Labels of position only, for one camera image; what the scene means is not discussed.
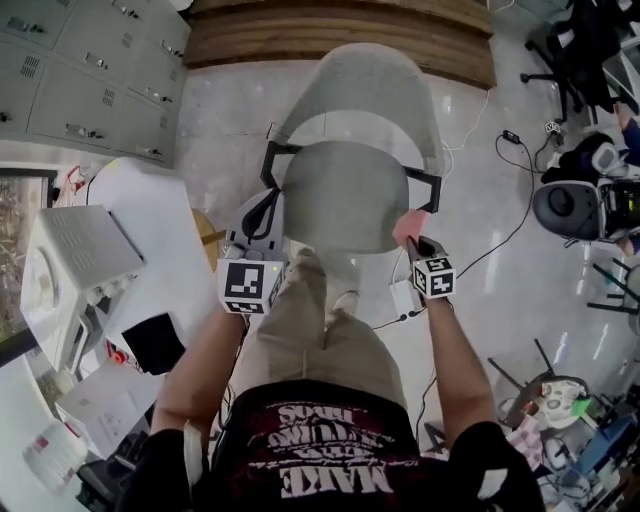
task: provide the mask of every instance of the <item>chair seat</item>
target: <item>chair seat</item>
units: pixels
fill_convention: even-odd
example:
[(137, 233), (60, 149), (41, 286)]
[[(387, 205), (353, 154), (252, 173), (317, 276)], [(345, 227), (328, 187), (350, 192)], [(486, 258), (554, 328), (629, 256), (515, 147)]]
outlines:
[(285, 233), (318, 249), (381, 253), (409, 208), (407, 175), (394, 157), (357, 142), (326, 141), (293, 157), (282, 186)]

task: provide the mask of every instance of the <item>power adapter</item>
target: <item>power adapter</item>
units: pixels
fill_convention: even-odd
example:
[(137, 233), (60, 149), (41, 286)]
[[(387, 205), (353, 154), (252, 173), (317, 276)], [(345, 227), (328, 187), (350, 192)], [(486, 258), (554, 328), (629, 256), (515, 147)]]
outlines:
[(509, 130), (504, 130), (502, 132), (502, 138), (511, 142), (511, 144), (515, 144), (516, 146), (522, 144), (520, 142), (520, 137), (518, 137), (515, 133), (510, 132)]

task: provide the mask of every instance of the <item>white desk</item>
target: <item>white desk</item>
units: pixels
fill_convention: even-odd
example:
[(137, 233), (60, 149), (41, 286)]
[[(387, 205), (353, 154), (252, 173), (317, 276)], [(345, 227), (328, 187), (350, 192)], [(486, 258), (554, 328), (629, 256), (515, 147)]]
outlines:
[(87, 203), (105, 206), (145, 264), (109, 315), (106, 337), (130, 352), (122, 332), (168, 313), (186, 346), (218, 299), (184, 182), (173, 171), (119, 158), (78, 192), (74, 204)]

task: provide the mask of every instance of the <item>man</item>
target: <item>man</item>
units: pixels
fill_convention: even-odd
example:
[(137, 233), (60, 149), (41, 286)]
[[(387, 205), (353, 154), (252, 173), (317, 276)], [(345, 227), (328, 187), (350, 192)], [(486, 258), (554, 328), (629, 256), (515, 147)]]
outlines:
[(338, 300), (325, 331), (324, 272), (310, 249), (298, 253), (244, 343), (239, 396), (211, 469), (205, 460), (190, 486), (185, 424), (206, 448), (245, 328), (240, 315), (217, 308), (167, 377), (119, 510), (544, 510), (525, 458), (496, 424), (489, 382), (450, 304), (427, 304), (451, 448), (443, 462), (420, 456), (398, 367), (350, 314), (355, 295)]

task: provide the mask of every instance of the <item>forearm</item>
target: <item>forearm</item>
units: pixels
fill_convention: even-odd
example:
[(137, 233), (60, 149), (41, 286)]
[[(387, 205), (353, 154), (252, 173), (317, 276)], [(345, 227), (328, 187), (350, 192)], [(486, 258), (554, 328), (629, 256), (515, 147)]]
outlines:
[(190, 421), (207, 439), (231, 377), (244, 321), (217, 306), (196, 331), (167, 376), (156, 402), (151, 432)]
[(496, 421), (489, 379), (444, 299), (427, 302), (433, 359), (447, 444), (468, 427)]

